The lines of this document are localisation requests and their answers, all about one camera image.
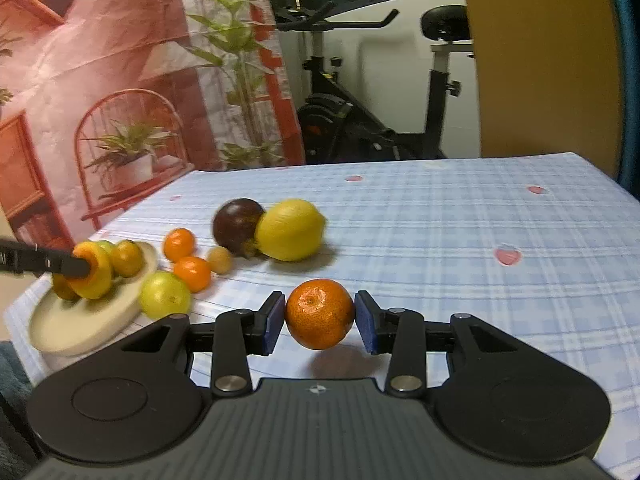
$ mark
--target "fruit on plate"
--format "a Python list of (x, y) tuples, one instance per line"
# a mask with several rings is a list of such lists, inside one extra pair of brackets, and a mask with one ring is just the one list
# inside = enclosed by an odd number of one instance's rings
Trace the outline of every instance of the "fruit on plate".
[(57, 297), (67, 301), (78, 299), (78, 295), (69, 286), (68, 281), (62, 274), (52, 275), (51, 281), (53, 282), (53, 291), (56, 293)]
[(191, 292), (200, 292), (211, 284), (211, 267), (197, 256), (180, 258), (174, 263), (174, 274), (187, 284)]
[(114, 243), (108, 241), (108, 240), (98, 240), (96, 242), (98, 245), (100, 245), (100, 247), (102, 247), (104, 249), (104, 251), (109, 255), (109, 257), (111, 258), (111, 251), (113, 251), (113, 248), (116, 246)]
[(111, 250), (111, 266), (123, 278), (135, 276), (145, 266), (145, 257), (139, 245), (122, 240)]
[(87, 260), (90, 270), (84, 278), (67, 278), (69, 286), (78, 296), (88, 300), (103, 297), (111, 288), (113, 278), (109, 255), (100, 245), (89, 240), (76, 245), (72, 254)]
[(184, 227), (170, 231), (162, 245), (164, 256), (170, 262), (177, 262), (180, 258), (193, 254), (195, 248), (196, 237)]
[(207, 254), (207, 261), (211, 272), (216, 274), (226, 274), (234, 266), (234, 260), (229, 249), (224, 247), (214, 247)]
[(140, 287), (138, 302), (151, 319), (169, 314), (186, 314), (191, 307), (191, 293), (186, 283), (165, 270), (150, 274)]
[(325, 350), (344, 339), (353, 325), (355, 307), (349, 293), (334, 280), (309, 280), (297, 286), (285, 308), (285, 321), (298, 343)]
[(263, 213), (262, 206), (250, 198), (225, 203), (213, 217), (216, 243), (237, 256), (251, 258), (256, 253), (255, 228)]
[(255, 231), (258, 249), (283, 262), (302, 260), (320, 248), (325, 222), (311, 202), (299, 198), (283, 200), (258, 222)]

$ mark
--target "beige plate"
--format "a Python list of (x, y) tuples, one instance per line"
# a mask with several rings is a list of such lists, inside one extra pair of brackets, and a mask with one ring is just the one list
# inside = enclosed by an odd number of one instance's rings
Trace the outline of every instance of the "beige plate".
[(158, 252), (146, 242), (136, 242), (145, 255), (145, 267), (132, 278), (118, 278), (99, 300), (61, 300), (47, 292), (31, 314), (29, 338), (41, 351), (72, 357), (109, 341), (139, 313), (142, 281), (158, 268)]

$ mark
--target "gray ribbed surface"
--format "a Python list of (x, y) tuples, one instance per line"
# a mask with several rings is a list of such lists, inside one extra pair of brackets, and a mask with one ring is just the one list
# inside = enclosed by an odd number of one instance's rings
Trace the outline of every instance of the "gray ribbed surface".
[[(320, 384), (326, 390), (318, 393)], [(221, 400), (172, 450), (105, 470), (47, 459), (29, 480), (605, 480), (587, 459), (518, 468), (448, 438), (414, 400), (371, 380), (266, 379), (252, 396)]]

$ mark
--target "printed backdrop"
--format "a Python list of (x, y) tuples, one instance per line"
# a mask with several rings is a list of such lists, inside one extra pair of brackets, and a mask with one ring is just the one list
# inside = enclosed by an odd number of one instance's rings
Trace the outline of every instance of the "printed backdrop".
[(71, 248), (191, 170), (303, 163), (268, 0), (0, 0), (0, 205)]

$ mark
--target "bike seat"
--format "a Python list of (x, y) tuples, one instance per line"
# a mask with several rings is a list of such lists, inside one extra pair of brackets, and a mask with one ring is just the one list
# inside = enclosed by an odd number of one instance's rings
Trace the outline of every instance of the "bike seat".
[(466, 6), (445, 5), (427, 10), (420, 20), (422, 34), (430, 40), (466, 41), (471, 39)]

